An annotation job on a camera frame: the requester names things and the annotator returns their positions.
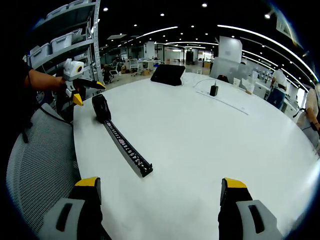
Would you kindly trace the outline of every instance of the white shirt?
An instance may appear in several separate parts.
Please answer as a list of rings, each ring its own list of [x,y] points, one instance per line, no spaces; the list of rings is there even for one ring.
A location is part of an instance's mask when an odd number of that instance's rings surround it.
[[[285,94],[286,90],[278,87],[278,84],[281,84],[284,87],[287,87],[287,79],[286,79],[286,76],[284,75],[284,73],[282,72],[282,70],[279,69],[279,70],[274,71],[274,73],[272,74],[272,77],[275,78],[275,82],[273,84],[274,88],[278,89],[279,91],[281,91]]]

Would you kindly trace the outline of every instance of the black ceiling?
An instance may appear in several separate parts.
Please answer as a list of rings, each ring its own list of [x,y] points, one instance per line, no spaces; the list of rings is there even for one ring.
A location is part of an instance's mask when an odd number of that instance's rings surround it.
[[[29,22],[36,21],[39,17],[44,17],[48,12],[51,12],[64,4],[68,4],[69,2],[71,2],[71,0],[28,3],[28,7],[33,8],[34,14],[29,14],[26,20]],[[202,7],[202,3],[204,2],[207,3],[206,8]],[[289,7],[292,8],[292,6],[292,4],[285,4],[281,6],[281,9],[285,11]],[[235,38],[241,40],[242,48],[244,50],[257,55],[262,52],[264,58],[278,64],[280,67],[284,64],[284,69],[296,78],[301,78],[300,81],[304,84],[310,85],[308,78],[294,64],[313,79],[310,72],[297,59],[281,47],[251,33],[217,27],[217,25],[229,25],[263,34],[292,50],[303,59],[308,66],[313,68],[314,63],[311,59],[311,54],[303,57],[303,54],[310,49],[303,49],[302,47],[295,45],[289,37],[277,31],[277,17],[275,14],[272,14],[269,20],[264,18],[264,14],[268,13],[271,9],[272,7],[262,0],[102,0],[99,11],[100,22],[98,24],[99,46],[104,47],[105,45],[108,45],[105,48],[105,50],[108,51],[117,48],[119,44],[122,44],[122,46],[131,46],[131,44],[133,44],[133,46],[141,46],[142,44],[139,42],[141,41],[143,43],[149,41],[149,38],[158,43],[165,43],[166,40],[168,42],[179,42],[179,39],[185,42],[215,43],[216,38],[219,39],[219,36],[235,36]],[[177,26],[178,28],[153,33],[138,39],[131,37],[141,36],[145,33],[174,26]],[[126,34],[126,36],[114,41],[107,40],[109,36],[118,35],[120,33]],[[278,51],[290,59],[294,64],[290,64],[285,57],[269,48],[262,48],[260,44],[243,38],[261,43]],[[134,40],[123,45],[124,41],[131,39]],[[218,55],[218,46],[215,46],[214,48],[212,48],[211,45],[205,44],[202,44],[201,46],[207,47],[208,50],[213,49],[214,55]],[[248,54],[248,56],[258,60],[258,57],[254,55]]]

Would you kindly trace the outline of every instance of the shelf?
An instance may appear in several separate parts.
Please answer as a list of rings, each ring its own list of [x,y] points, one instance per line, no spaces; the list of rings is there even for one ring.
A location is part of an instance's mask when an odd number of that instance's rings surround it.
[[[80,4],[44,20],[27,36],[27,50],[29,51],[37,45],[41,47],[45,43],[50,43],[54,38],[86,26],[94,13],[95,6],[96,2]]]
[[[42,68],[42,65],[45,69],[49,69],[54,67],[55,65],[65,61],[68,58],[73,58],[76,55],[84,53],[90,44],[93,44],[93,40],[87,40],[78,42],[76,44],[73,44],[71,46],[68,46],[58,52],[55,52],[49,56],[47,56],[42,61],[38,62],[37,64],[33,65],[33,69]]]

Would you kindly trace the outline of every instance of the blue jeans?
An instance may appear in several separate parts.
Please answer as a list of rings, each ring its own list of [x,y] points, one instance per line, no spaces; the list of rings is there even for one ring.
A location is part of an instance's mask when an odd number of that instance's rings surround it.
[[[275,106],[277,109],[280,109],[285,101],[285,94],[282,91],[274,88],[266,101]]]

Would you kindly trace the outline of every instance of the white chair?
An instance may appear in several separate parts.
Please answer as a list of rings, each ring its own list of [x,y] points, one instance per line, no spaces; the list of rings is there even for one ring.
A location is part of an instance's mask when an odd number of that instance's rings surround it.
[[[119,81],[119,76],[121,76],[121,71],[118,71],[118,66],[119,66],[120,62],[118,62],[115,66],[115,70],[110,70],[109,74],[110,74],[110,83],[112,83],[114,80]]]
[[[47,103],[42,107],[62,119]],[[37,234],[43,216],[60,198],[67,198],[81,178],[72,126],[40,109],[33,114],[31,123],[32,127],[25,130],[28,143],[20,134],[13,146],[6,187],[17,211]]]
[[[136,76],[137,74],[142,74],[143,72],[143,65],[138,63],[138,59],[130,59],[130,70],[136,70],[136,72],[132,73],[131,76]]]

